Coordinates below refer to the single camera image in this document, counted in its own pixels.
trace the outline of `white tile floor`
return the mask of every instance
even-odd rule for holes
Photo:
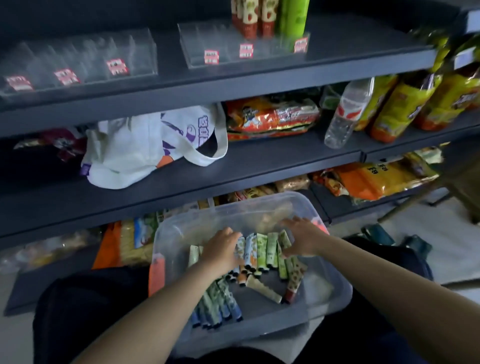
[[[359,232],[360,228],[375,223],[380,214],[341,223],[329,228],[331,234],[344,237]],[[433,246],[428,257],[435,280],[439,283],[480,278],[480,227],[470,224],[463,206],[452,199],[437,208],[418,204],[398,214],[383,227],[399,243],[407,235],[417,234]],[[0,309],[7,302],[14,276],[0,276]],[[480,287],[459,291],[480,303]],[[310,322],[306,332],[296,337],[272,335],[245,342],[245,345],[263,349],[291,363],[322,318]],[[33,314],[0,317],[0,358],[2,364],[31,364]]]

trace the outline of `dark trousers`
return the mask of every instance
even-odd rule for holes
[[[432,279],[426,262],[409,248],[381,246],[362,238],[349,241]],[[55,281],[42,294],[36,308],[34,363],[70,363],[102,332],[145,300],[147,293],[148,267],[86,271]],[[312,360],[335,363],[341,359],[358,360],[362,356],[368,356],[369,363],[424,363],[387,320],[354,290],[350,304],[341,312],[325,317],[295,363]],[[247,362],[251,358],[263,364],[280,362],[265,352],[248,348],[219,350],[200,361],[240,357]]]

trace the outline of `clear plastic container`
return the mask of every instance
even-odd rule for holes
[[[0,96],[156,74],[149,29],[22,42],[0,60]]]
[[[230,226],[244,236],[252,232],[268,233],[282,230],[278,223],[294,215],[311,219],[323,225],[310,201],[298,192],[259,197],[228,205],[189,211],[166,219],[155,235],[154,256],[165,257],[165,281],[169,284],[180,277],[188,265],[189,246],[202,245],[219,229]],[[308,271],[293,304],[276,304],[249,288],[230,284],[235,299],[242,310],[244,320],[224,323],[218,330],[192,329],[187,324],[177,341],[174,355],[184,356],[199,350],[212,350],[275,331],[284,330],[309,319],[339,311],[347,306],[352,296],[352,286],[333,266],[322,258],[300,258],[308,265]],[[325,292],[319,277],[333,286]],[[283,294],[286,283],[277,272],[261,277],[262,283]]]
[[[279,36],[245,39],[231,20],[182,23],[178,29],[189,68],[292,56],[296,52],[305,54],[309,40],[309,34],[301,39]]]

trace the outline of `clear plastic bottle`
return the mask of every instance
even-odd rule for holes
[[[340,99],[327,133],[325,145],[338,149],[345,145],[373,94],[374,77],[350,81]]]

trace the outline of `person's right hand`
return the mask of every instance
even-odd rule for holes
[[[285,258],[292,255],[323,255],[329,244],[335,239],[325,234],[307,218],[294,216],[292,219],[283,219],[280,224],[289,228],[295,238],[292,246],[282,251]]]

